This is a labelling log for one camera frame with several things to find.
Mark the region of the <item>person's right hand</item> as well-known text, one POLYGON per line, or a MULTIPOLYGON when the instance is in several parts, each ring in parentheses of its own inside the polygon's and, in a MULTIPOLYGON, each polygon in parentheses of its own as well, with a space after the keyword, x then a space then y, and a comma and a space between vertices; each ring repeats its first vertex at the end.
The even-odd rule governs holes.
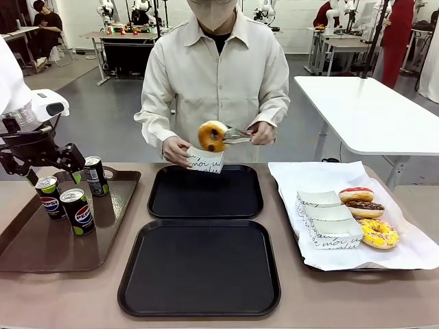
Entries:
POLYGON ((162 154, 166 161, 179 165, 184 168, 192 167, 192 164, 188 161, 189 154, 187 150, 191 145, 182 140, 178 136, 171 136, 163 141, 162 144, 162 154))

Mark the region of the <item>person's left hand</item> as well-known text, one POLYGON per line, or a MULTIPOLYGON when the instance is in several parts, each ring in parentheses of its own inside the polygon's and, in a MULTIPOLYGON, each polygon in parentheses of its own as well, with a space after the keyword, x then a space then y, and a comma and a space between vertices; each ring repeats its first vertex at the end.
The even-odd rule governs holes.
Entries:
POLYGON ((276 140, 276 127, 265 121, 260 121, 251 125, 248 128, 248 131, 251 133, 250 142, 253 145, 269 145, 276 140))

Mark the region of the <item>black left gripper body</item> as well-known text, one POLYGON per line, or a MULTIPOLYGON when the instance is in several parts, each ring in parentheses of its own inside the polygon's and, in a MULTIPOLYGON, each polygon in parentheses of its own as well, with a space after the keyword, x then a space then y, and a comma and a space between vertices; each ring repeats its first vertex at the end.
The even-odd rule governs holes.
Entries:
POLYGON ((23 162, 42 163, 58 155, 54 141, 56 132, 51 125, 41 125, 31 132, 1 133, 1 151, 9 151, 23 162))

